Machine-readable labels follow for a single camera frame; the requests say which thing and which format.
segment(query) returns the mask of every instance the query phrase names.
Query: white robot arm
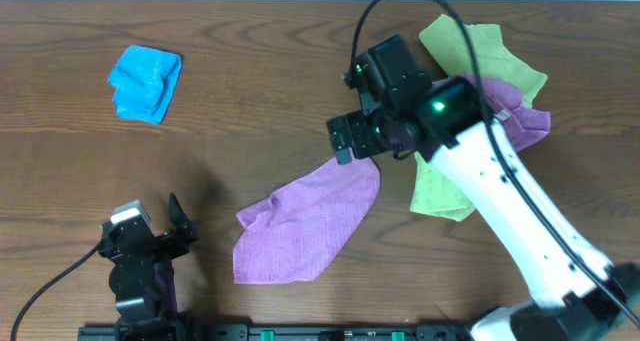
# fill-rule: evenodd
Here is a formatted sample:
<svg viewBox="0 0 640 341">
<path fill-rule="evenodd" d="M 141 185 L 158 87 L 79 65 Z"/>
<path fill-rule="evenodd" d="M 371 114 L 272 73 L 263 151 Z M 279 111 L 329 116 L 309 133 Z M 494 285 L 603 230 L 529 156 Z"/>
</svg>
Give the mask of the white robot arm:
<svg viewBox="0 0 640 341">
<path fill-rule="evenodd" d="M 511 147 L 504 129 L 495 122 L 494 135 L 503 155 L 527 193 L 545 213 L 563 240 L 602 281 L 608 280 L 611 261 L 562 216 Z M 518 265 L 532 298 L 541 309 L 565 307 L 565 297 L 585 297 L 596 285 L 576 267 L 540 223 L 504 175 L 490 145 L 484 123 L 458 134 L 459 144 L 439 148 L 431 162 L 474 203 Z M 471 333 L 478 341 L 516 340 L 511 314 L 527 306 L 498 309 L 477 322 Z"/>
</svg>

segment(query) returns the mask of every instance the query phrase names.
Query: black camera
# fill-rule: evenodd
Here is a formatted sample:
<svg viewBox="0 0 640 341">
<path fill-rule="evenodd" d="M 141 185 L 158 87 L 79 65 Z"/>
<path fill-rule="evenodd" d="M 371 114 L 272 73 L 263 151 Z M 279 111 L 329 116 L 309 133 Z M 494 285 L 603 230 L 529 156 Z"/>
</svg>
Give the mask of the black camera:
<svg viewBox="0 0 640 341">
<path fill-rule="evenodd" d="M 351 154 L 362 159 L 386 151 L 397 160 L 419 151 L 429 160 L 481 120 L 473 85 L 456 77 L 433 87 L 399 35 L 359 55 L 343 79 L 358 91 L 361 109 L 327 122 L 339 164 L 351 162 Z"/>
</svg>

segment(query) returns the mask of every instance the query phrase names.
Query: green led light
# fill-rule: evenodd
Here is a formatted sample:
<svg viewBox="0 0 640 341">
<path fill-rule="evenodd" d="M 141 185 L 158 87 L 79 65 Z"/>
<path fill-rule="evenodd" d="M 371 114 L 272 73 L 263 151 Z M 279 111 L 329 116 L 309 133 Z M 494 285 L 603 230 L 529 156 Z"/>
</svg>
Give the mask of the green led light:
<svg viewBox="0 0 640 341">
<path fill-rule="evenodd" d="M 432 104 L 432 106 L 433 106 L 433 109 L 434 109 L 436 112 L 440 112 L 440 111 L 444 110 L 444 109 L 445 109 L 445 107 L 446 107 L 446 106 L 445 106 L 445 104 L 443 104 L 443 103 L 442 103 L 442 102 L 440 102 L 440 101 L 436 101 L 436 102 L 434 102 L 434 103 Z"/>
</svg>

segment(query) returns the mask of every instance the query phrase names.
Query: black wire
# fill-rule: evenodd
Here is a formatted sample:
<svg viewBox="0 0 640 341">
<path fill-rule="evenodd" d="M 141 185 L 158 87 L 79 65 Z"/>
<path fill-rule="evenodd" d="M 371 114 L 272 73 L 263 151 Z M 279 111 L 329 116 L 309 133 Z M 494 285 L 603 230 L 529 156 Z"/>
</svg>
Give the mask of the black wire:
<svg viewBox="0 0 640 341">
<path fill-rule="evenodd" d="M 24 307 L 22 308 L 22 310 L 20 310 L 20 313 L 18 314 L 18 316 L 16 317 L 16 321 L 13 323 L 13 328 L 11 329 L 11 341 L 16 341 L 16 337 L 18 335 L 18 327 L 20 327 L 20 322 L 22 321 L 22 318 L 24 317 L 24 315 L 27 313 L 27 311 L 29 310 L 29 308 L 31 307 L 31 305 L 33 305 L 34 302 L 36 302 L 36 300 L 38 299 L 38 297 L 42 296 L 42 294 L 47 291 L 49 289 L 49 287 L 53 286 L 56 282 L 60 281 L 63 277 L 67 276 L 68 274 L 71 273 L 71 271 L 75 270 L 78 268 L 78 266 L 82 265 L 85 261 L 87 261 L 91 256 L 93 256 L 93 254 L 95 254 L 98 249 L 100 248 L 100 245 L 102 244 L 102 242 L 98 242 L 98 244 L 91 249 L 91 251 L 89 251 L 88 254 L 84 255 L 84 257 L 82 257 L 80 260 L 78 260 L 76 263 L 74 263 L 73 265 L 71 265 L 71 267 L 69 267 L 68 269 L 62 271 L 58 276 L 54 277 L 53 279 L 51 279 L 51 281 L 47 282 L 44 286 L 42 286 L 40 288 L 40 290 L 38 290 L 38 292 L 36 292 L 31 299 L 29 299 L 29 301 L 27 301 L 27 303 L 24 305 Z"/>
<path fill-rule="evenodd" d="M 369 14 L 369 12 L 371 12 L 373 7 L 380 1 L 381 0 L 371 0 L 367 8 L 362 13 L 362 16 L 360 16 L 360 20 L 358 20 L 358 24 L 356 26 L 355 33 L 353 35 L 353 43 L 351 44 L 351 64 L 349 66 L 350 72 L 353 72 L 355 68 L 355 55 L 356 55 L 356 49 L 358 47 L 358 37 L 360 36 L 360 30 L 362 29 L 362 25 L 364 24 L 364 21 L 367 18 L 367 15 Z M 515 189 L 518 191 L 522 199 L 527 204 L 527 206 L 529 206 L 529 208 L 534 213 L 534 215 L 536 215 L 538 220 L 540 220 L 540 223 L 549 232 L 549 234 L 551 235 L 551 237 L 553 237 L 556 243 L 558 243 L 562 251 L 569 257 L 571 262 L 573 262 L 582 272 L 584 272 L 584 274 L 596 285 L 596 287 L 599 288 L 614 304 L 616 304 L 616 306 L 618 306 L 618 308 L 631 320 L 631 322 L 633 322 L 633 324 L 636 327 L 640 327 L 640 319 L 638 319 L 638 316 L 636 316 L 636 314 L 634 314 L 633 311 L 622 300 L 620 300 L 611 290 L 609 290 L 609 288 L 604 284 L 604 282 L 600 279 L 600 277 L 598 277 L 598 275 L 596 275 L 596 273 L 584 263 L 584 260 L 582 260 L 582 257 L 580 257 L 580 255 L 576 254 L 571 249 L 571 247 L 566 243 L 566 241 L 562 238 L 562 236 L 558 233 L 558 231 L 553 227 L 551 222 L 546 218 L 544 213 L 538 208 L 536 203 L 531 199 L 531 197 L 529 196 L 527 191 L 524 189 L 522 184 L 520 184 L 520 181 L 516 178 L 515 174 L 511 170 L 511 167 L 509 167 L 507 160 L 504 158 L 504 155 L 500 151 L 500 146 L 498 145 L 498 142 L 496 141 L 495 135 L 493 133 L 493 129 L 491 128 L 491 125 L 493 123 L 493 114 L 489 109 L 489 105 L 487 104 L 487 101 L 485 99 L 484 87 L 482 86 L 482 79 L 480 78 L 480 69 L 478 67 L 476 53 L 475 53 L 475 50 L 473 49 L 471 38 L 467 33 L 467 28 L 465 27 L 464 22 L 462 21 L 462 18 L 460 17 L 460 15 L 458 15 L 458 13 L 455 12 L 453 8 L 451 8 L 451 6 L 447 3 L 447 1 L 445 0 L 433 0 L 433 1 L 438 5 L 440 5 L 440 7 L 442 7 L 442 9 L 445 10 L 449 14 L 449 16 L 451 16 L 455 20 L 456 25 L 462 32 L 462 36 L 464 37 L 464 41 L 469 50 L 469 57 L 471 58 L 471 69 L 473 71 L 473 76 L 476 81 L 475 82 L 476 89 L 478 91 L 478 96 L 480 99 L 480 109 L 482 111 L 482 119 L 484 121 L 485 128 L 487 130 L 487 135 L 489 137 L 489 142 L 491 143 L 493 152 L 496 154 L 498 162 L 500 163 L 500 166 L 502 167 L 505 175 L 507 176 L 509 181 L 511 181 Z"/>
</svg>

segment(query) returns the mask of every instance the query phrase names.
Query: microfiber cloth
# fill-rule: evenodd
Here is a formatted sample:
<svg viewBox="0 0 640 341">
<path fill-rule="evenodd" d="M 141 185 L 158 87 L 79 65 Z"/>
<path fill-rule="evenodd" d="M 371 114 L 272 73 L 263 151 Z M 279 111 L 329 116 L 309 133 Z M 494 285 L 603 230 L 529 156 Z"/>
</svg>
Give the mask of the microfiber cloth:
<svg viewBox="0 0 640 341">
<path fill-rule="evenodd" d="M 463 76 L 475 86 L 473 76 Z M 485 96 L 496 118 L 505 128 L 514 150 L 540 141 L 551 131 L 551 114 L 523 106 L 523 94 L 516 87 L 493 77 L 482 77 Z M 410 210 L 421 214 L 462 221 L 475 206 L 460 189 L 433 165 L 416 156 L 416 185 Z"/>
<path fill-rule="evenodd" d="M 113 103 L 123 119 L 162 122 L 180 76 L 180 56 L 142 46 L 129 46 L 107 82 L 116 88 Z"/>
<path fill-rule="evenodd" d="M 373 204 L 380 173 L 370 159 L 335 158 L 237 214 L 236 284 L 311 281 L 336 257 Z"/>
<path fill-rule="evenodd" d="M 532 107 L 533 99 L 547 81 L 538 72 L 507 50 L 502 43 L 499 25 L 466 26 L 478 57 L 482 76 L 497 77 L 514 85 L 524 94 L 525 107 Z M 455 21 L 441 15 L 420 32 L 420 41 L 447 75 L 471 74 L 469 52 Z"/>
</svg>

